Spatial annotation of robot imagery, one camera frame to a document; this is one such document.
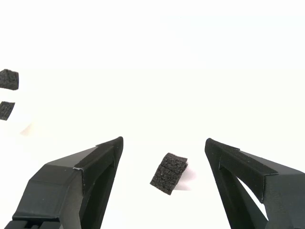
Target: white surface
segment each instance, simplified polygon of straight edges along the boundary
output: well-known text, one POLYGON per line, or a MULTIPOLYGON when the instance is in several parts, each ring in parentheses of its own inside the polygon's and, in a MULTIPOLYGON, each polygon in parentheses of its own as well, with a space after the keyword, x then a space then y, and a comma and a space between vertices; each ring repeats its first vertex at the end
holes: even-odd
POLYGON ((305 171, 305 71, 19 71, 31 72, 39 108, 22 135, 1 137, 0 227, 44 163, 120 135, 105 229, 229 228, 204 153, 209 137, 305 171), (192 191, 167 196, 149 184, 168 152, 189 158, 192 191))
POLYGON ((305 171, 304 6, 2 1, 0 69, 26 75, 36 110, 1 137, 0 228, 44 163, 121 135, 103 229, 228 229, 208 137, 305 171), (149 185, 168 152, 194 162, 192 191, 149 185))

